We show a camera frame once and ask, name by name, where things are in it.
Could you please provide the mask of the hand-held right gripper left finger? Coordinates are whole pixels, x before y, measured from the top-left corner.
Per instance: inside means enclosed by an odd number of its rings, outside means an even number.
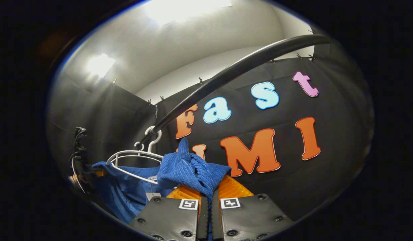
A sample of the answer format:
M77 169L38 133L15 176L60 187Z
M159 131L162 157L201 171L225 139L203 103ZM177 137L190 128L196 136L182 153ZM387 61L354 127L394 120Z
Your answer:
M207 241L208 200L179 186L166 197L152 198L130 227L156 241Z

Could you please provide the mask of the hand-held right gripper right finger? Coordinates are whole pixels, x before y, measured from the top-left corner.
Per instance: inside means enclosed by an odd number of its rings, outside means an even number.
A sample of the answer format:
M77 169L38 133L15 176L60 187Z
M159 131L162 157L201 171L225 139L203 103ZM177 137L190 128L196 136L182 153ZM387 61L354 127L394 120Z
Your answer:
M229 175L214 191L211 206L213 241L265 241L294 221L269 195L254 195Z

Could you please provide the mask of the blue corduroy jacket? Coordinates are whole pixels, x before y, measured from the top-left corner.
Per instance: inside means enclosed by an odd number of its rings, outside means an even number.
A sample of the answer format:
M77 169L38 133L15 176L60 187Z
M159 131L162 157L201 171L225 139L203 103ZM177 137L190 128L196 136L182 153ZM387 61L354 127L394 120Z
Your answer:
M178 151L165 154L162 162L156 167L120 168L158 184L152 184L122 173L106 162L98 162L93 167L105 169L104 177L94 180L94 188L104 204L113 214L126 224L130 224L148 203L146 192L159 192L169 195L174 187L185 186L199 191L208 198L211 204L213 192L225 175L232 168L215 163L208 163L197 154L189 152L188 141L183 138L179 142Z

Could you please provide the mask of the white clothes hanger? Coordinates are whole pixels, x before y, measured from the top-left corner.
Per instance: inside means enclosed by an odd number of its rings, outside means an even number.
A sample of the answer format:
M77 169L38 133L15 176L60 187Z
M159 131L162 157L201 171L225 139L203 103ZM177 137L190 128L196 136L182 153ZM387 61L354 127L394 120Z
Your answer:
M159 163L162 162L162 159L164 156L161 156L159 154L153 153L152 152L152 148L153 146L156 144L156 141L152 141L150 144L148 144L148 148L147 151L143 151L143 145L140 151L138 150L124 150L124 151L119 151L116 152L115 154L111 155L107 162L106 165L110 165L111 163L114 163L113 165L115 167L118 167L118 161L119 158L125 158L125 157L134 157L134 158L146 158L149 160L154 160L157 161Z
M157 138L155 139L155 140L153 140L153 141L156 141L156 142L159 142L159 140L162 138L162 131L161 130L159 130L158 132L157 132ZM114 163L111 163L111 166L113 166L113 168L115 168L116 170L118 170L118 171L120 171L120 172L122 172L122 173L125 173L125 174L128 174L128 175L130 175L130 176L132 176L132 177L134 177L134 178L137 178L137 179L139 179L139 180L143 180L143 181L146 181L146 182L149 182L149 183L152 183L152 184L158 184L156 181L154 181L154 180L150 180L150 179L148 179L148 178L143 178L143 177L141 177L141 176L138 176L138 175L135 175L135 174L133 174L133 173L130 173L130 172L128 172L128 171L126 171L126 170L124 170L124 169L122 169L122 168L119 168L119 166L118 167L115 167L114 165L113 165Z

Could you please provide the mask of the black clothes rack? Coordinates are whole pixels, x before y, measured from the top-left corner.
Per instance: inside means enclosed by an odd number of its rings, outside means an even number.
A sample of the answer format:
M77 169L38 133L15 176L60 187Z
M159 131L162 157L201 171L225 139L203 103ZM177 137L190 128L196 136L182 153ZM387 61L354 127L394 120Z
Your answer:
M329 44L330 42L330 37L321 34L300 35L277 41L250 53L208 79L205 84L187 96L164 116L152 130L148 130L139 143L144 144L151 136L158 134L162 128L182 114L183 111L249 70L293 51L315 45Z

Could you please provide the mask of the small ceiling light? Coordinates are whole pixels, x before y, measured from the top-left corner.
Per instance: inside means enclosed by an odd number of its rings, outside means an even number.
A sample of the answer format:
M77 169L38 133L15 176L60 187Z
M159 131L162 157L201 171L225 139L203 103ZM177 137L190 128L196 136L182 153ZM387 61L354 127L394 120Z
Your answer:
M109 57L106 54L101 54L92 58L88 62L87 70L100 78L104 78L104 76L109 72L115 62L115 59Z

